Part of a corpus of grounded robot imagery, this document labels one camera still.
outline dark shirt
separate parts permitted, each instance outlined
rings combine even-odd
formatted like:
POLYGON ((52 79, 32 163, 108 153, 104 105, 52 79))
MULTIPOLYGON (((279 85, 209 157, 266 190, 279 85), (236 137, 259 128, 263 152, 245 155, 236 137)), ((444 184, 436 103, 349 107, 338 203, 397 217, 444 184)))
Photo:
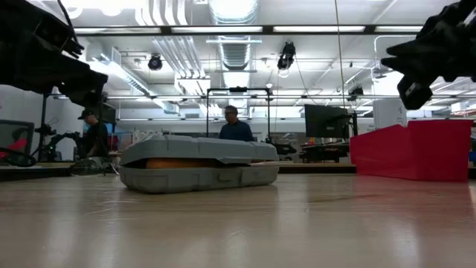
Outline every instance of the dark shirt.
MULTIPOLYGON (((98 144, 94 150, 92 156, 108 156, 107 150, 107 127, 105 124, 101 127, 101 140, 102 144, 98 144)), ((99 139, 99 123, 89 127, 88 131, 83 137, 83 149, 88 154, 93 146, 96 145, 96 140, 99 139)))
POLYGON ((234 141, 254 141, 250 126, 241 121, 223 126, 219 137, 234 141))

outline ceiling duct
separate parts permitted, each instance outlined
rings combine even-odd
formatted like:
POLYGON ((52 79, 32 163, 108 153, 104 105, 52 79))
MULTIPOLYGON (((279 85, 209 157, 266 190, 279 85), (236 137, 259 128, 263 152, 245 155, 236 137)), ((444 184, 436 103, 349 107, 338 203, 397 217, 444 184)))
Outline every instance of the ceiling duct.
MULTIPOLYGON (((210 12, 215 25, 251 25, 256 23, 258 0, 210 0, 210 12)), ((253 45, 238 43, 251 40, 250 36, 218 36, 229 43, 219 44, 222 68, 226 71, 245 71, 251 67, 253 45)), ((225 72, 223 80, 227 87, 248 86, 250 74, 246 72, 225 72)))

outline robotic arm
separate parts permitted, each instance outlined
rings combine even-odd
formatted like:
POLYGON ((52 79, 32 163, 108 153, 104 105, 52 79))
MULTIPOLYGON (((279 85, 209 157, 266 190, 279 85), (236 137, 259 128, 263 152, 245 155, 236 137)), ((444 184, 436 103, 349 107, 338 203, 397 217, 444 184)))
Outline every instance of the robotic arm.
POLYGON ((57 87, 71 101, 95 106, 108 77, 77 60, 83 49, 55 16, 26 0, 0 1, 0 84, 40 94, 57 87))
POLYGON ((86 157, 86 153, 84 152, 84 149, 81 143, 80 133, 75 132, 75 133, 58 134, 51 137, 51 141, 49 144, 45 145, 43 149, 43 152, 44 152, 43 156, 40 156, 40 159, 42 161, 54 162, 55 158, 57 157, 57 153, 56 153, 57 144, 60 141, 62 141, 64 138, 70 138, 74 141, 74 143, 76 144, 78 155, 80 156, 81 159, 84 159, 86 157))
POLYGON ((474 0, 450 4, 426 21, 415 40, 387 49, 394 57, 382 59, 382 64, 405 75, 397 86, 405 108, 421 108, 440 76, 446 82, 458 77, 476 82, 475 8, 474 0))

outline gray plastic case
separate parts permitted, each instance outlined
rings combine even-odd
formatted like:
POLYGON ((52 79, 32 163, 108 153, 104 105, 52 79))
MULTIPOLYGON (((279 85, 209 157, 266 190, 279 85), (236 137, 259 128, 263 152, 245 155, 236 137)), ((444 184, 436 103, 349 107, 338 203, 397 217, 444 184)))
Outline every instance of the gray plastic case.
POLYGON ((258 142, 151 135, 127 148, 119 168, 128 188, 144 193, 178 193, 260 186, 277 179, 278 167, 199 167, 145 169, 124 167, 141 159, 217 159, 224 164, 278 160, 274 146, 258 142))

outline stage light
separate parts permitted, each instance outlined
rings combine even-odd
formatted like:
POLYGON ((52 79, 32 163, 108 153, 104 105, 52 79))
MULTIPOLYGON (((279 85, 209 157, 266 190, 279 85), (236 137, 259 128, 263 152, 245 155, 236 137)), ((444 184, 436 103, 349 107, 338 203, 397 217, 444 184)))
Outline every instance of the stage light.
POLYGON ((150 59, 148 66, 153 71, 162 69, 161 55, 158 55, 158 54, 152 55, 152 58, 150 59))
POLYGON ((280 70, 288 70, 291 64, 295 61, 296 47, 293 42, 286 42, 280 59, 277 61, 277 68, 280 70))

